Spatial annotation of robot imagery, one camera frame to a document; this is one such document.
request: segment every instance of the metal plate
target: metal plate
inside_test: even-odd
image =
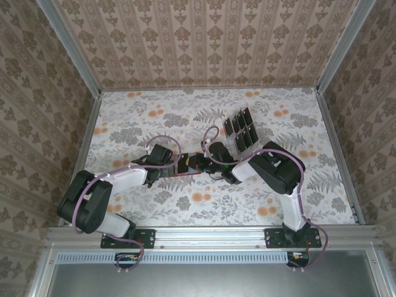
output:
[[[134,240],[143,244],[145,249],[153,249],[155,243],[155,229],[136,229]],[[132,243],[124,243],[109,238],[105,235],[101,237],[100,247],[102,249],[130,249],[137,246]]]
[[[283,228],[269,228],[264,229],[265,234],[265,245],[267,249],[279,249],[279,248],[288,248],[285,242],[285,231]],[[321,236],[319,234],[319,230],[316,228],[310,228],[306,234],[306,240],[308,240],[309,248],[313,247],[322,247]],[[301,240],[297,246],[289,247],[293,248],[307,248],[306,240]]]

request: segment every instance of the floral tablecloth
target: floral tablecloth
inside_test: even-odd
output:
[[[102,93],[86,169],[107,172],[145,154],[158,134],[200,151],[205,130],[246,106],[260,144],[275,141],[306,165],[305,212],[315,223],[354,223],[330,140],[312,88],[174,90]],[[224,130],[219,141],[225,142]],[[177,150],[171,141],[158,143]],[[166,178],[151,189],[133,187],[111,197],[110,212],[140,226],[279,225],[278,194],[260,178],[237,186],[207,174]]]

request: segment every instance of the wallpaper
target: wallpaper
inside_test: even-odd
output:
[[[108,172],[145,155],[158,134],[175,137],[183,153],[201,152],[208,127],[249,107],[259,147],[272,140],[306,166],[304,211],[315,223],[354,224],[332,146],[313,88],[104,92],[86,169]],[[222,128],[216,141],[237,157]],[[178,152],[166,139],[159,143]],[[281,225],[280,195],[258,176],[239,185],[207,174],[163,178],[111,197],[108,210],[138,226]]]
[[[34,1],[0,1],[0,296],[23,296],[93,98]]]
[[[325,91],[367,223],[396,275],[396,2],[377,1]]]
[[[55,0],[102,89],[315,85],[357,0]]]

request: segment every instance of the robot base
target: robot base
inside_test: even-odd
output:
[[[128,232],[124,236],[127,239],[133,239],[143,244],[145,249],[153,249],[155,243],[155,229],[133,229],[133,235],[128,236]],[[101,237],[100,247],[102,249],[138,249],[133,243],[125,243],[114,240],[113,238],[103,235]]]
[[[264,234],[267,249],[322,247],[319,230],[308,224],[297,232],[284,225],[283,228],[264,229]]]

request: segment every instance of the patterned wallpaper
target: patterned wallpaper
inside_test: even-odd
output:
[[[92,101],[35,1],[0,1],[0,296],[32,281]]]
[[[325,91],[368,223],[396,276],[396,2],[378,0]]]
[[[358,0],[55,0],[103,89],[315,85]]]

